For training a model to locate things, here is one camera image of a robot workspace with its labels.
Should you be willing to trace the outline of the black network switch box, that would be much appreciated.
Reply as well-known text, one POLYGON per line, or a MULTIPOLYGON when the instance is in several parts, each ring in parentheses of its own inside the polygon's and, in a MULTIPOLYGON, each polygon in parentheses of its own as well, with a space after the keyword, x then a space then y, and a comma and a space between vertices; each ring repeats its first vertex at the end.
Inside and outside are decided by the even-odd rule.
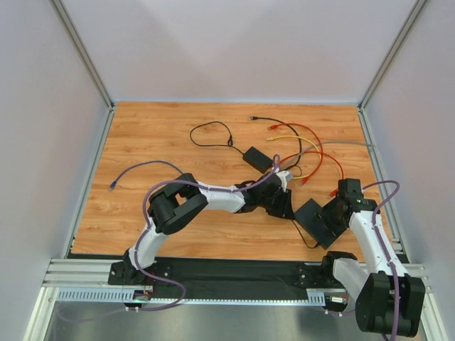
POLYGON ((341 200, 332 199, 324 206, 310 199, 295 213, 295 220, 324 249, 328 249, 347 230, 341 212, 341 200))

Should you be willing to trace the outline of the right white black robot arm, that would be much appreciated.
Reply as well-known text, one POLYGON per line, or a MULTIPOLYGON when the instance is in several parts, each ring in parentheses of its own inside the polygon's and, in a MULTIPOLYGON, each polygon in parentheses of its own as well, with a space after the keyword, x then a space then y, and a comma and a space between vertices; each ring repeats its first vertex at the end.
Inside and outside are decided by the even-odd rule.
POLYGON ((354 233, 366 267, 362 268, 353 254, 330 251, 323 258, 323 268, 354 299, 361 331, 389 340, 414 337, 425 285, 402 265, 383 228, 382 206, 365 198, 364 189, 358 179, 340 180, 336 196, 323 206, 321 218, 327 227, 338 225, 354 233))

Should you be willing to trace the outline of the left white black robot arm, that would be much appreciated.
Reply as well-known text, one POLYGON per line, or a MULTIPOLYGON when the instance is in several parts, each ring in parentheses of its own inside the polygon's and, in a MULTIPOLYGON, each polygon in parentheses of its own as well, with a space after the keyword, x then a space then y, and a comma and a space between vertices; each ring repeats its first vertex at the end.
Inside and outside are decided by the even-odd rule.
POLYGON ((225 187, 197 181, 192 174, 184 173, 155 185, 144 198, 145 226, 128 250, 125 263, 133 271, 145 271, 168 236, 180 232, 205 210, 244 214, 260 207, 273 217, 294 219, 289 189, 292 179, 291 172, 275 170, 248 185, 225 187))

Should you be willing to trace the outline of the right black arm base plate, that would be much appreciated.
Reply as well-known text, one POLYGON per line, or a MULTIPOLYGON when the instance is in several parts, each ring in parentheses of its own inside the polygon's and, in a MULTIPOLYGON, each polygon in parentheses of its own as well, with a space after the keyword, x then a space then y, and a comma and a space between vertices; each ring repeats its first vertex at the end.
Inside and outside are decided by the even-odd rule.
POLYGON ((342 288, 333 275, 333 264, 298 263, 292 267, 295 284, 300 288, 342 288))

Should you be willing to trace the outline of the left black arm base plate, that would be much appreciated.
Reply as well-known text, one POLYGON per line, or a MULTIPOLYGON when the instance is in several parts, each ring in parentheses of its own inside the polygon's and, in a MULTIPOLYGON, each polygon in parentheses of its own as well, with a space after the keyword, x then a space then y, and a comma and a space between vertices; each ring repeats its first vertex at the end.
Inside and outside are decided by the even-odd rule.
MULTIPOLYGON (((156 262, 144 270, 151 275, 170 279, 172 268, 170 264, 156 262)), ((131 264, 120 261, 111 265, 107 282, 111 286, 151 286, 155 280, 131 264)))

